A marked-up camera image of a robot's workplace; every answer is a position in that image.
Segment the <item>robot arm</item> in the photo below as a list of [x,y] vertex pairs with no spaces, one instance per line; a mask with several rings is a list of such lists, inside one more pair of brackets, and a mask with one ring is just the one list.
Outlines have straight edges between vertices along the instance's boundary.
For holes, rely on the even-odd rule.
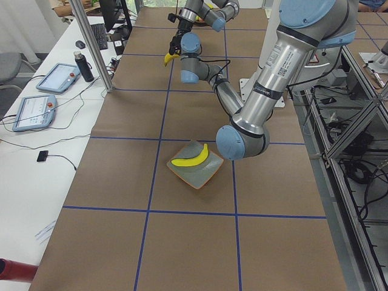
[[192,31],[192,27],[196,21],[196,17],[201,18],[216,32],[220,32],[226,22],[235,18],[239,13],[239,1],[212,1],[219,9],[209,7],[204,1],[189,0],[186,1],[183,8],[176,13],[169,13],[167,19],[174,23],[178,23],[178,30],[175,36],[170,41],[169,52],[166,56],[174,56],[181,54],[182,37]]
[[256,156],[269,145],[265,123],[297,69],[306,63],[308,52],[350,44],[356,32],[357,1],[281,1],[277,40],[242,100],[222,73],[221,67],[200,61],[201,43],[192,26],[202,18],[216,31],[239,13],[237,1],[216,1],[217,11],[202,1],[187,1],[179,14],[181,81],[206,81],[218,95],[230,117],[216,134],[220,154],[229,160]]

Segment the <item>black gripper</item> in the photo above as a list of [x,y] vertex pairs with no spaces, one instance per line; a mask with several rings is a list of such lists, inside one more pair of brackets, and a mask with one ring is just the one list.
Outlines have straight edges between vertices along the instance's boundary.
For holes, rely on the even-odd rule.
[[181,55],[181,39],[186,34],[191,32],[193,27],[193,22],[186,20],[184,18],[179,19],[178,24],[178,30],[176,32],[176,35],[173,37],[172,42],[170,43],[169,47],[169,54],[170,55]]

